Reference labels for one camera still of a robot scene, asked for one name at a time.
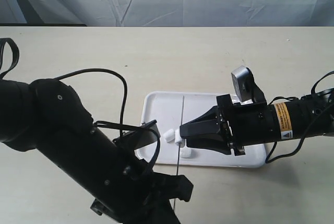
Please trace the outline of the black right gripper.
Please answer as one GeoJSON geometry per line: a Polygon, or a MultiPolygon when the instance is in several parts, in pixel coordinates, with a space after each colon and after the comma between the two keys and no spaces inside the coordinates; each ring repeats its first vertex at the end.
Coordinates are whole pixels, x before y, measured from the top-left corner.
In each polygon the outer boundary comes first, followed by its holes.
{"type": "Polygon", "coordinates": [[[236,156],[245,154],[245,147],[274,142],[274,119],[267,101],[249,104],[233,103],[229,94],[217,97],[213,106],[198,118],[180,126],[180,136],[190,148],[206,149],[236,156]],[[220,113],[227,123],[226,140],[202,138],[220,133],[220,113]]]}

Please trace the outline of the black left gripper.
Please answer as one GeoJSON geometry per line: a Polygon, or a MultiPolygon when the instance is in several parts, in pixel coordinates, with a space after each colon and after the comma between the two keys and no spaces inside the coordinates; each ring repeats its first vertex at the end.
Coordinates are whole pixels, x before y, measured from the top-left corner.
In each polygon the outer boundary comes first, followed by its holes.
{"type": "Polygon", "coordinates": [[[185,175],[154,172],[129,156],[90,159],[91,210],[118,223],[180,223],[170,200],[189,202],[194,185],[185,175]]]}

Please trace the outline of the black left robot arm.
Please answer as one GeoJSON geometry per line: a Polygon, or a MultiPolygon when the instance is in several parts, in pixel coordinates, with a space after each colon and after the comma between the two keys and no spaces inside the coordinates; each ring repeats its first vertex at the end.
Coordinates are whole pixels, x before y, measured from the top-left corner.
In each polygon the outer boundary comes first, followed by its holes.
{"type": "Polygon", "coordinates": [[[91,210],[119,223],[178,223],[170,200],[189,201],[193,184],[184,175],[154,172],[138,159],[139,144],[159,139],[156,122],[124,127],[109,140],[75,90],[56,79],[31,84],[1,81],[1,142],[11,149],[38,150],[94,201],[91,210]]]}

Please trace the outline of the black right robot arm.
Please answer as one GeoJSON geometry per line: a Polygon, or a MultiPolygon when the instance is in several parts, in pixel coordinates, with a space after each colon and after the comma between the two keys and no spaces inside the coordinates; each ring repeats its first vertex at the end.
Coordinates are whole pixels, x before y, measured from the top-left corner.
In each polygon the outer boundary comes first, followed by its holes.
{"type": "Polygon", "coordinates": [[[216,102],[180,126],[187,147],[242,156],[247,146],[333,133],[333,89],[280,103],[234,103],[230,94],[217,96],[216,102]]]}

